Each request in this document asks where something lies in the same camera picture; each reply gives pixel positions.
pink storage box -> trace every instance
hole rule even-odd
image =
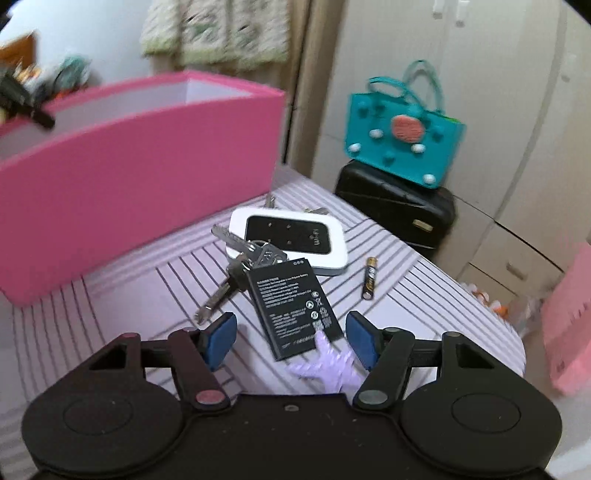
[[[56,127],[0,129],[0,290],[32,303],[271,187],[284,95],[206,73],[53,102]]]
[[[554,388],[574,395],[591,379],[591,247],[573,265],[542,308],[544,347]]]

black battery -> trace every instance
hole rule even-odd
[[[255,268],[247,276],[248,290],[277,360],[316,348],[317,330],[324,330],[330,341],[343,336],[305,258]]]

black suitcase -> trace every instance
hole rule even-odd
[[[341,170],[335,193],[427,258],[456,219],[449,190],[424,189],[356,160]]]

blue gripper pad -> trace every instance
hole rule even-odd
[[[359,312],[352,311],[347,315],[345,333],[361,364],[371,370],[378,363],[382,350],[381,331]]]
[[[220,367],[236,341],[238,321],[232,312],[224,313],[201,333],[203,359],[211,371]]]

bag handle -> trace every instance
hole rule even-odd
[[[413,101],[418,104],[423,110],[427,110],[421,99],[414,93],[406,83],[401,82],[400,80],[395,80],[390,77],[373,77],[368,80],[368,90],[370,92],[376,92],[377,90],[374,87],[376,83],[384,83],[386,85],[390,85],[391,87],[397,88],[402,90],[402,97],[406,98],[409,96]]]
[[[443,90],[439,83],[439,77],[437,76],[435,67],[433,67],[428,60],[415,60],[412,62],[405,70],[404,75],[402,76],[402,81],[410,87],[417,77],[417,75],[413,76],[413,73],[416,73],[418,66],[421,67],[423,73],[428,78],[431,88],[433,88],[433,92],[435,93],[435,103],[437,105],[435,111],[440,115],[445,115]]]

